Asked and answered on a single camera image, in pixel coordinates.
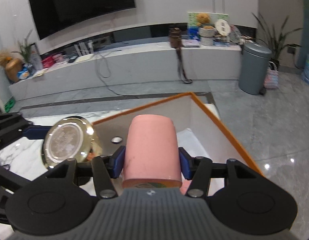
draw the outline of television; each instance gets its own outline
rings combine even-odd
[[[29,0],[40,39],[78,22],[135,8],[134,0]]]

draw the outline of gray tile floor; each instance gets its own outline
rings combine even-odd
[[[244,145],[264,175],[293,195],[298,216],[292,232],[309,238],[309,86],[300,75],[279,73],[279,90],[262,96],[244,93],[237,81],[154,82],[118,85],[120,94],[157,94],[174,92],[212,92],[224,124]],[[76,90],[16,103],[21,107],[43,103],[116,96],[106,88]],[[113,100],[61,106],[22,109],[26,117],[52,114],[127,109],[156,101],[157,98]]]

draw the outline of orange-rimmed box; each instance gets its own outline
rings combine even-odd
[[[169,117],[176,127],[178,145],[184,147],[192,156],[205,156],[215,163],[226,163],[229,158],[235,158],[262,174],[233,134],[192,92],[165,98],[94,122],[103,154],[111,155],[118,148],[118,145],[111,142],[114,137],[121,137],[121,144],[126,145],[131,121],[140,114]],[[223,180],[216,179],[211,183],[213,189],[209,191],[209,195],[223,186]]]

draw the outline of gray trash can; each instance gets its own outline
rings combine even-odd
[[[257,43],[246,43],[243,48],[239,87],[248,94],[259,95],[266,78],[271,50]]]

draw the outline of pink bag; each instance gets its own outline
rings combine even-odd
[[[278,70],[277,66],[273,62],[269,62],[269,68],[267,70],[266,79],[264,82],[266,89],[277,89],[279,87]]]

